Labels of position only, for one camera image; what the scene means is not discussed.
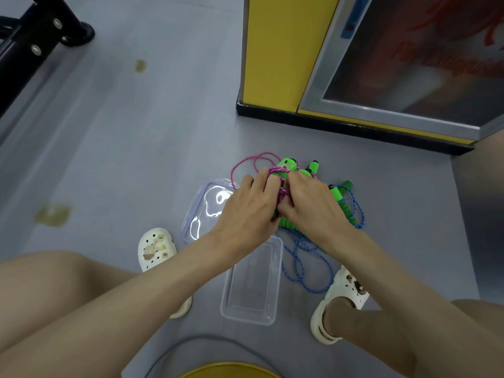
black metal frame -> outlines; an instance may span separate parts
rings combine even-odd
[[[95,36],[64,0],[33,1],[19,19],[0,17],[0,117],[58,43],[80,46]]]
[[[455,156],[463,155],[474,149],[474,146],[472,145],[459,145],[445,140],[431,139],[419,135],[367,127],[342,120],[319,118],[311,115],[289,113],[287,111],[274,110],[266,107],[252,106],[244,104],[239,100],[236,102],[236,113],[250,118],[269,120],[272,122],[284,123],[298,127],[313,128],[315,130],[328,131],[332,133],[352,135],[354,137],[357,136],[361,138],[380,140],[397,145],[407,145],[409,147],[416,147],[418,149]]]

black baseboard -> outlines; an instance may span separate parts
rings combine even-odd
[[[367,127],[342,120],[319,118],[312,115],[289,113],[281,110],[268,109],[266,107],[245,105],[240,101],[236,103],[236,113],[240,116],[250,118],[269,120],[272,122],[289,124],[291,126],[313,128],[315,130],[328,131],[331,133],[352,135],[354,137],[374,139],[394,143],[396,145],[407,145],[409,147],[455,156],[463,155],[474,150],[474,146],[472,145],[460,145],[449,141],[425,138],[419,135]]]

yellow stool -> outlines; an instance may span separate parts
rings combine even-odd
[[[271,371],[244,362],[217,362],[199,367],[180,378],[280,378]]]

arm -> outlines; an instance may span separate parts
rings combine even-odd
[[[396,321],[422,369],[438,377],[504,376],[500,339],[351,226],[326,185],[292,172],[288,181],[294,204],[284,199],[280,213],[356,276]]]
[[[274,234],[279,188],[268,170],[247,175],[214,230],[7,350],[0,377],[118,375],[192,293]]]

blue label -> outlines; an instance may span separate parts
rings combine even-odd
[[[353,37],[353,34],[357,29],[357,24],[359,23],[360,17],[362,16],[368,2],[369,0],[355,0],[350,16],[348,16],[348,20],[341,32],[341,38],[349,40]]]

